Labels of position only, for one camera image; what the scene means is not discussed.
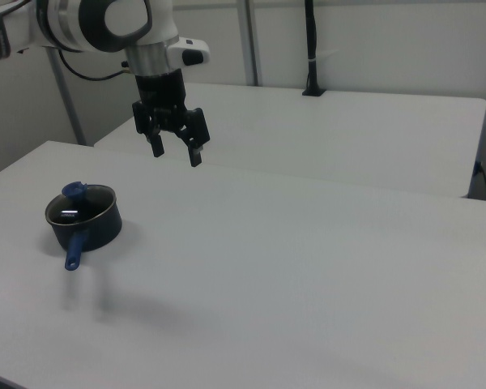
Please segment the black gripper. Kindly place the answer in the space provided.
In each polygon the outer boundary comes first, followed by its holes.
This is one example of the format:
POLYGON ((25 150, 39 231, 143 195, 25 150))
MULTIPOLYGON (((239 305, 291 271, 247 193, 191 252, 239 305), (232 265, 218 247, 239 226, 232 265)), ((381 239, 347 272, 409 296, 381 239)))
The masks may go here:
POLYGON ((140 95, 140 100, 132 104, 135 127, 151 145, 153 156, 164 154, 160 129, 154 118, 169 118, 178 120, 175 135, 187 146, 190 165, 199 166, 203 145, 210 141, 210 134, 203 110, 186 110, 182 70, 157 76, 136 76, 135 80, 140 95))

